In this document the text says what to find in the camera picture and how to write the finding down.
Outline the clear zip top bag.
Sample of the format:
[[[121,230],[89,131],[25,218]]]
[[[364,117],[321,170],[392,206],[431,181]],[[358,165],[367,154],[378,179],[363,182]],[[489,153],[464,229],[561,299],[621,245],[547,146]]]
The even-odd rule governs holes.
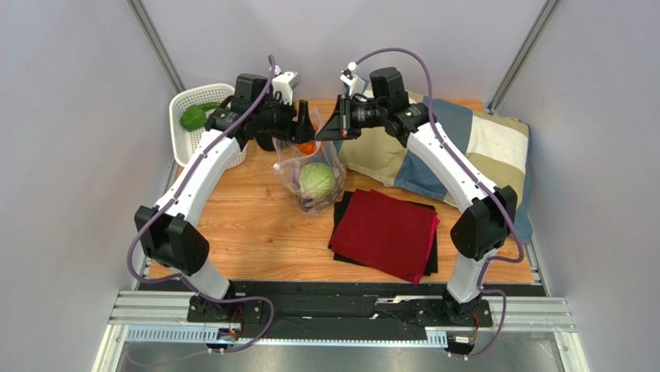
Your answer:
[[[343,192],[346,168],[332,142],[302,144],[273,139],[277,162],[273,172],[294,195],[298,208],[318,215],[334,205]]]

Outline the green toy cabbage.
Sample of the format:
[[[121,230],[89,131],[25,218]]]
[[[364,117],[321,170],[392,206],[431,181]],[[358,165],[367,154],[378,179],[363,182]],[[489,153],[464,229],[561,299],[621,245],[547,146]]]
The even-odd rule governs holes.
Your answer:
[[[298,176],[300,192],[306,198],[322,198],[331,194],[335,182],[333,169],[321,162],[304,165]]]

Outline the purple toy eggplant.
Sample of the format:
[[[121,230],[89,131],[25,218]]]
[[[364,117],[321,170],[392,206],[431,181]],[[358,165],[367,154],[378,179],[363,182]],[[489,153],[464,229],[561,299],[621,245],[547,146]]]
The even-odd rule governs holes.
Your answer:
[[[293,186],[293,189],[294,189],[294,193],[295,193],[295,197],[296,197],[296,201],[298,203],[298,206],[300,207],[300,209],[302,209],[306,212],[309,212],[313,208],[315,208],[315,206],[319,202],[323,202],[328,197],[328,195],[325,196],[325,197],[322,197],[322,198],[306,198],[301,194],[300,189],[299,189],[299,184],[298,184],[298,176],[299,176],[299,173],[300,173],[302,167],[295,167],[294,168],[294,173],[293,173],[293,176],[292,176],[292,186]]]

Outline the green toy chili pepper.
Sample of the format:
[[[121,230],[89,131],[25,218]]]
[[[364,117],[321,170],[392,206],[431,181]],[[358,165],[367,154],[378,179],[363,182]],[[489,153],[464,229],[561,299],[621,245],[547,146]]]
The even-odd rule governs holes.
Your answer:
[[[203,110],[204,112],[214,111],[218,109],[220,106],[221,104],[218,102],[206,102],[199,105],[200,109]]]

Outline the green toy bell pepper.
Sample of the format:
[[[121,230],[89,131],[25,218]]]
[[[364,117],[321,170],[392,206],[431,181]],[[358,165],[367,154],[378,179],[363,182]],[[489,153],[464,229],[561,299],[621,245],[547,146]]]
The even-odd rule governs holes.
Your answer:
[[[206,120],[206,111],[200,105],[192,105],[183,112],[179,118],[179,123],[186,131],[193,132],[203,128]]]

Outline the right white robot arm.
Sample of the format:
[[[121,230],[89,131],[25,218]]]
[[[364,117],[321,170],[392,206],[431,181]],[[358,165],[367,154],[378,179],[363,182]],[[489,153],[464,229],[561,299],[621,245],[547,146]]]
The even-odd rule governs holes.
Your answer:
[[[482,298],[487,264],[514,230],[517,193],[483,176],[449,139],[433,111],[412,103],[401,73],[384,67],[370,74],[372,97],[361,92],[365,82],[350,63],[341,80],[341,94],[330,119],[319,129],[319,141],[356,140],[363,129],[377,127],[421,159],[445,186],[462,213],[450,230],[458,251],[452,276],[442,292],[440,312],[448,322],[471,318]]]

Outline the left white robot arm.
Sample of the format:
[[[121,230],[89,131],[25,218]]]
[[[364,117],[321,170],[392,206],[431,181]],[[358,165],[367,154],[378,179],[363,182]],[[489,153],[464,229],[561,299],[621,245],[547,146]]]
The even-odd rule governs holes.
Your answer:
[[[204,132],[190,160],[154,206],[136,211],[137,235],[129,250],[141,247],[146,257],[171,269],[171,280],[194,291],[191,304],[198,311],[209,310],[222,320],[239,312],[235,285],[210,261],[198,221],[220,177],[250,140],[262,134],[295,143],[314,139],[306,101],[295,105],[293,100],[300,81],[294,71],[240,74],[230,96],[200,105]]]

